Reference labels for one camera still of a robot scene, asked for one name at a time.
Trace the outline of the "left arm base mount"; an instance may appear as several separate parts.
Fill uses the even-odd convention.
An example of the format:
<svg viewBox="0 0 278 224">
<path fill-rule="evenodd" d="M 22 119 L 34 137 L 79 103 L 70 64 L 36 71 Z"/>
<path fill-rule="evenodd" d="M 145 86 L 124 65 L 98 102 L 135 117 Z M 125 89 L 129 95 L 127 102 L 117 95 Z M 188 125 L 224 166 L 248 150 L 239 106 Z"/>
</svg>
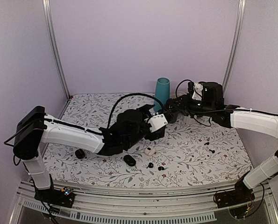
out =
<svg viewBox="0 0 278 224">
<path fill-rule="evenodd" d="M 72 208 L 75 196 L 74 193 L 67 193 L 66 190 L 62 191 L 54 188 L 39 190 L 35 188 L 35 199 L 48 205 Z"/>
</svg>

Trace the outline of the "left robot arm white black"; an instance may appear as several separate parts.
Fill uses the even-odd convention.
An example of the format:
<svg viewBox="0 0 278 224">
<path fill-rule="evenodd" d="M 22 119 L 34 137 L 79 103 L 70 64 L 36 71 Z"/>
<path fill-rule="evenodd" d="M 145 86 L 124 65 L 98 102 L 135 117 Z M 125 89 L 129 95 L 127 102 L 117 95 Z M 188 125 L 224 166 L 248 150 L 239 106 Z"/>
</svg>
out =
<svg viewBox="0 0 278 224">
<path fill-rule="evenodd" d="M 101 156 L 128 151 L 141 139 L 164 137 L 168 124 L 163 113 L 151 114 L 152 105 L 129 109 L 118 114 L 109 128 L 90 130 L 86 127 L 55 119 L 42 106 L 35 107 L 17 125 L 14 155 L 25 164 L 35 186 L 49 203 L 59 198 L 39 152 L 41 143 L 54 143 L 84 149 Z"/>
</svg>

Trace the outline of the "black earbud charging case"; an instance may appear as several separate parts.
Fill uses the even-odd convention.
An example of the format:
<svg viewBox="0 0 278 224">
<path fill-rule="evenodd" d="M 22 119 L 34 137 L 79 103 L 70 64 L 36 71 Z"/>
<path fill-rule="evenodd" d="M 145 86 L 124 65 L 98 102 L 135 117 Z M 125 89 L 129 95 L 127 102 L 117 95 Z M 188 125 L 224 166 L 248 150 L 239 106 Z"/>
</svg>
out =
<svg viewBox="0 0 278 224">
<path fill-rule="evenodd" d="M 82 149 L 78 149 L 75 151 L 75 155 L 78 159 L 85 158 L 85 152 Z"/>
</svg>

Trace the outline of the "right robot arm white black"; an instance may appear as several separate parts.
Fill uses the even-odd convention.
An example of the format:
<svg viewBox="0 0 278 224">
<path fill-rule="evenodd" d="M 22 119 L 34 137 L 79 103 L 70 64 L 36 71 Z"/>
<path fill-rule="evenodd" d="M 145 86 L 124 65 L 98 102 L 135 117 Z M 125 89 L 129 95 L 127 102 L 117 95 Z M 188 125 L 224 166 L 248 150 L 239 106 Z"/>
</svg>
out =
<svg viewBox="0 0 278 224">
<path fill-rule="evenodd" d="M 263 133 L 278 139 L 278 114 L 246 109 L 238 105 L 225 105 L 222 85 L 216 82 L 195 83 L 188 80 L 188 93 L 168 99 L 165 107 L 184 116 L 207 116 L 225 128 L 244 129 Z M 249 189 L 278 174 L 278 150 L 259 166 L 246 173 L 231 192 L 231 200 L 241 203 L 249 196 Z"/>
</svg>

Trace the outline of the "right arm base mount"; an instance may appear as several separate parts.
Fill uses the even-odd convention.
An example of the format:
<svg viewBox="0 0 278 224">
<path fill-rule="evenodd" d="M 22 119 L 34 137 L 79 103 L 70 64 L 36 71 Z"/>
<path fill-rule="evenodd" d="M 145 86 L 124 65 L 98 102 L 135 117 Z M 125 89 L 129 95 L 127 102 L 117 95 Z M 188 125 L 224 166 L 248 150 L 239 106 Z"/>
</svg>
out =
<svg viewBox="0 0 278 224">
<path fill-rule="evenodd" d="M 252 189 L 245 186 L 243 182 L 237 182 L 235 188 L 230 191 L 218 191 L 213 196 L 213 201 L 218 208 L 224 208 L 241 203 L 251 202 L 255 199 Z"/>
</svg>

